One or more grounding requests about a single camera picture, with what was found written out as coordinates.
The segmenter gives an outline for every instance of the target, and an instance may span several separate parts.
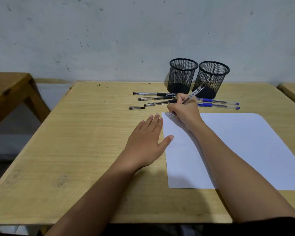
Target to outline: person's left hand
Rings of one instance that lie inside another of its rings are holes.
[[[130,135],[125,149],[115,163],[122,164],[134,172],[152,164],[174,138],[173,135],[169,135],[159,144],[162,126],[163,119],[159,118],[158,113],[154,118],[151,115],[146,122],[142,120]]]

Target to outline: black sleeve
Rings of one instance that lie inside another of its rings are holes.
[[[261,221],[232,224],[205,224],[202,235],[226,234],[295,235],[295,218],[280,217]]]

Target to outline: hand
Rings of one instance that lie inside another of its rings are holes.
[[[163,119],[157,113],[151,115],[146,122],[142,120],[130,135],[125,149],[119,155],[116,163],[136,172],[142,167],[149,166],[159,158],[165,148],[173,140],[169,135],[159,144],[158,139],[163,126]]]
[[[185,104],[181,104],[183,100],[188,98],[187,94],[177,94],[177,103],[170,103],[167,108],[170,113],[175,112],[175,116],[180,119],[189,131],[192,131],[198,124],[204,124],[200,117],[196,97],[193,97]]]

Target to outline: pen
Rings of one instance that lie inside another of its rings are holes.
[[[171,99],[171,100],[167,100],[167,101],[162,101],[162,102],[156,102],[156,103],[147,103],[144,104],[144,107],[150,107],[150,106],[155,106],[155,105],[161,105],[161,104],[167,104],[167,103],[176,103],[177,99]]]
[[[176,95],[173,96],[160,96],[160,97],[147,97],[147,98],[138,98],[139,101],[145,101],[145,100],[156,100],[156,99],[172,99],[176,98]]]
[[[137,92],[133,92],[133,95],[172,96],[172,95],[176,95],[176,94],[175,93],[137,93]]]
[[[239,103],[237,103],[237,102],[220,101],[220,100],[215,100],[215,99],[210,99],[210,98],[197,98],[197,101],[209,102],[209,103],[225,103],[225,104],[231,104],[231,105],[239,105]]]
[[[240,107],[235,106],[227,106],[222,104],[214,104],[214,103],[198,103],[198,107],[216,107],[216,108],[229,108],[229,109],[240,109]]]
[[[195,96],[197,93],[199,93],[201,90],[203,90],[205,88],[205,86],[202,84],[201,86],[197,87],[195,91],[193,91],[188,98],[186,98],[184,101],[181,102],[181,104],[184,104],[185,102],[187,102],[189,99],[191,99],[193,96]]]
[[[145,109],[145,107],[129,107],[130,110],[141,110]]]

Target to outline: left forearm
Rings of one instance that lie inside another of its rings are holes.
[[[100,235],[134,172],[114,163],[46,235]]]

